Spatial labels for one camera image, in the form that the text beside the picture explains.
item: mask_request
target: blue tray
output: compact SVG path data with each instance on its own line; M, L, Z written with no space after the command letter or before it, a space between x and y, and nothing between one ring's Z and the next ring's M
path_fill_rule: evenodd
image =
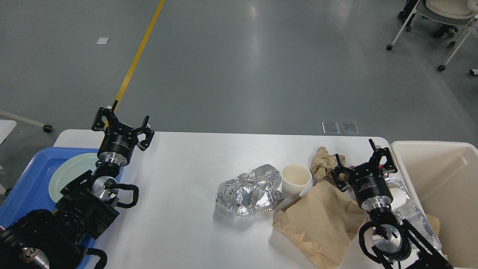
M55 202L48 193L50 179L64 162L88 152L98 152L98 150L92 148L47 147L37 152L2 207L0 207L0 225L7 228L34 209L54 210ZM84 246L93 247L94 244L93 239L85 236ZM78 268L84 268L88 260L89 256L85 256Z

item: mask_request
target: crumpled brown paper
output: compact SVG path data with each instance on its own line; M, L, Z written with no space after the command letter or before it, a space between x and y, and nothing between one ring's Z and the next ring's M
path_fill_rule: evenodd
M345 156L339 155L340 161L342 165L345 166ZM325 177L332 178L330 175L330 171L332 171L337 166L337 160L335 159L334 155L330 155L327 151L327 148L321 146L317 153L312 158L312 162L310 163L310 170L314 174L314 177L321 181ZM344 180L344 174L340 175L340 179Z
M436 236L438 236L438 234L440 233L440 219L435 216L428 215L427 213L425 213L425 217L428 220L428 223L430 224L431 228L435 232Z
M334 269L342 262L366 215L354 200L324 180L285 212L274 213L272 226L317 267Z

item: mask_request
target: yellow floor line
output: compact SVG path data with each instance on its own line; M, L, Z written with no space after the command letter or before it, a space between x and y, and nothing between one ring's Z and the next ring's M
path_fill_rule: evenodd
M154 12L154 15L150 21L148 29L146 29L146 33L144 33L143 40L141 41L140 47L138 48L138 51L136 51L136 55L134 56L133 62L130 65L130 69L128 69L128 73L126 73L126 76L124 77L123 84L121 85L121 88L119 89L118 94L116 95L115 100L118 100L118 104L116 105L115 111L118 109L118 105L120 104L121 99L123 98L124 92L126 91L128 84L130 83L131 76L133 75L134 69L136 68L138 61L140 60L141 54L143 53L146 43L148 42L148 38L151 34L154 24L156 23L156 19L158 18L159 12L161 12L161 9L163 8L164 1L165 0L161 0L159 2L158 7L156 8L156 12Z

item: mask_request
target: gray floor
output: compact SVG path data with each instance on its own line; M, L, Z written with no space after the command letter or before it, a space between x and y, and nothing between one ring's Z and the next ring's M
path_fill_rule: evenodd
M0 1L0 110L55 128L18 123L0 146L0 183L112 104L158 2ZM355 121L389 142L478 145L477 31L438 72L450 40L431 37L433 21L385 50L404 2L166 0L117 115L139 125L149 114L156 131L292 135Z

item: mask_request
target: chair wheel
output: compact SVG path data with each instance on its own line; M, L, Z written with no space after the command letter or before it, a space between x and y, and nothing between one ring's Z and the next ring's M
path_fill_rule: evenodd
M44 131L45 133L51 133L52 130L53 130L53 127L52 127L51 125L49 125L49 124L46 124L45 126L43 126L43 131Z

